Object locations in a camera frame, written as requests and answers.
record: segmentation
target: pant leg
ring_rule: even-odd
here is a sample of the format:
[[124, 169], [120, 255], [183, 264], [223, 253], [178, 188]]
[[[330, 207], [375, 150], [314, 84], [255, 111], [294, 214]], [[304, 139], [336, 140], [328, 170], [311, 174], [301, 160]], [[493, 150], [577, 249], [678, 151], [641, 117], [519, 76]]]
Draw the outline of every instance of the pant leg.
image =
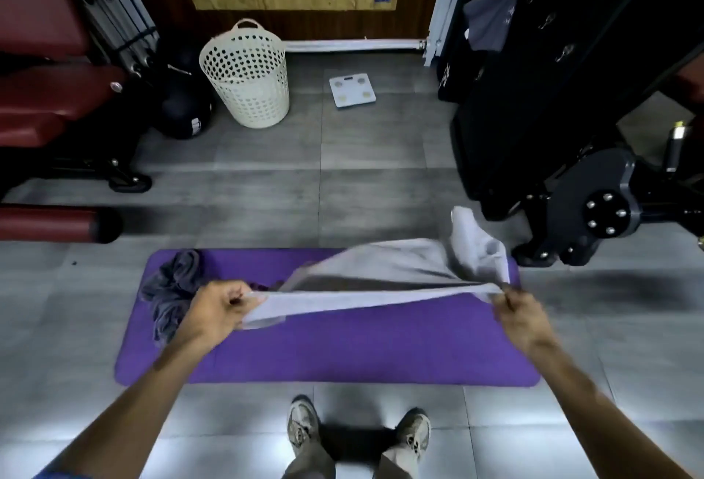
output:
[[379, 460], [374, 479], [418, 479], [418, 457], [407, 445], [387, 449]]
[[335, 479], [335, 461], [320, 442], [310, 440], [301, 447], [282, 479]]

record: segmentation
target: hand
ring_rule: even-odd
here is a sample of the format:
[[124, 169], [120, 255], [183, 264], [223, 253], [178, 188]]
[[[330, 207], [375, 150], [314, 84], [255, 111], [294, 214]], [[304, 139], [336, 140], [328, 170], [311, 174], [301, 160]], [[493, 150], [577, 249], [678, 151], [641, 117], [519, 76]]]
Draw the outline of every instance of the hand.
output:
[[548, 315], [528, 292], [502, 285], [503, 294], [492, 298], [494, 317], [515, 347], [528, 357], [541, 346], [559, 347]]
[[251, 288], [242, 280], [213, 280], [198, 288], [174, 341], [198, 341], [207, 351], [242, 328], [245, 315], [264, 297], [246, 297]]

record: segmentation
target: foot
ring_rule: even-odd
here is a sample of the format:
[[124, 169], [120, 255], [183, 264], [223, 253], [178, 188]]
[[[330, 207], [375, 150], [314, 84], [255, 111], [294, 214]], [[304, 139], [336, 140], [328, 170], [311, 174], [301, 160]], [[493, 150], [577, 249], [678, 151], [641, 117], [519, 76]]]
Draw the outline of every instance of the foot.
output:
[[396, 426], [396, 439], [400, 445], [408, 445], [420, 459], [430, 442], [430, 418], [422, 409], [411, 409]]
[[308, 397], [298, 396], [291, 403], [287, 430], [296, 456], [309, 440], [320, 441], [320, 419]]

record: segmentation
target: white laundry basket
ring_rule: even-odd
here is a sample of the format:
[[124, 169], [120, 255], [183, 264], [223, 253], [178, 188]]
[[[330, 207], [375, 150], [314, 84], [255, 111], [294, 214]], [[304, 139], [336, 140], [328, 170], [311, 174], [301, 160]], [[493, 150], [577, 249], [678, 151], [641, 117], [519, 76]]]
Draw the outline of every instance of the white laundry basket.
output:
[[[256, 28], [241, 28], [244, 22]], [[200, 56], [201, 69], [232, 116], [245, 127], [276, 125], [289, 111], [286, 46], [253, 19], [212, 38]]]

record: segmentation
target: forearm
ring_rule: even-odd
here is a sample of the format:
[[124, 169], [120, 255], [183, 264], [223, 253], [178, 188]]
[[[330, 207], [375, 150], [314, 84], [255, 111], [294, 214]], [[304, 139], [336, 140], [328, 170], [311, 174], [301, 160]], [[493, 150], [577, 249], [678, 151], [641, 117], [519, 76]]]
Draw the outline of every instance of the forearm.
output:
[[179, 391], [206, 352], [197, 341], [173, 341], [48, 469], [93, 479], [139, 477]]
[[600, 479], [690, 478], [559, 347], [538, 346], [530, 357], [555, 394]]

